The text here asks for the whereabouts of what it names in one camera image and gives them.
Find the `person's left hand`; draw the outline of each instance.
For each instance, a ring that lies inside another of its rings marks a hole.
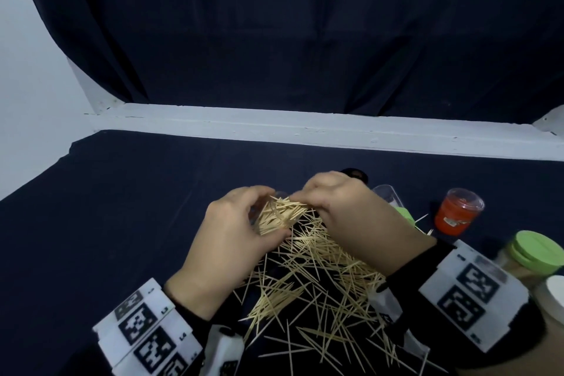
[[[287,229],[260,236],[250,225],[251,207],[264,205],[274,192],[267,186],[240,187],[210,203],[184,266],[166,282],[165,291],[209,321],[264,254],[290,236]]]

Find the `white baseboard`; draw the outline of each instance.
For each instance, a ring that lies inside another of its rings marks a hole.
[[[564,140],[529,124],[126,103],[85,115],[95,130],[474,157],[564,160]]]

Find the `dark blue curtain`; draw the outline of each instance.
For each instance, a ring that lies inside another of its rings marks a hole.
[[[564,103],[564,0],[34,0],[126,101],[532,122]]]

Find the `black wristband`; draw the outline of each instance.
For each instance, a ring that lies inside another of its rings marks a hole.
[[[388,287],[402,307],[402,325],[409,327],[417,340],[459,369],[493,366],[532,350],[546,334],[546,325],[531,298],[509,324],[510,331],[484,353],[419,293],[419,288],[454,248],[438,241],[387,278]]]

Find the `hand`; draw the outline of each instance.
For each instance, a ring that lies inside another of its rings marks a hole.
[[[414,229],[362,181],[340,172],[317,174],[290,200],[313,206],[345,251],[385,276],[437,242]]]
[[[263,206],[274,192],[266,186],[240,187],[210,203],[184,266],[165,291],[209,321],[264,254],[290,236],[288,229],[260,236],[250,225],[251,207]]]

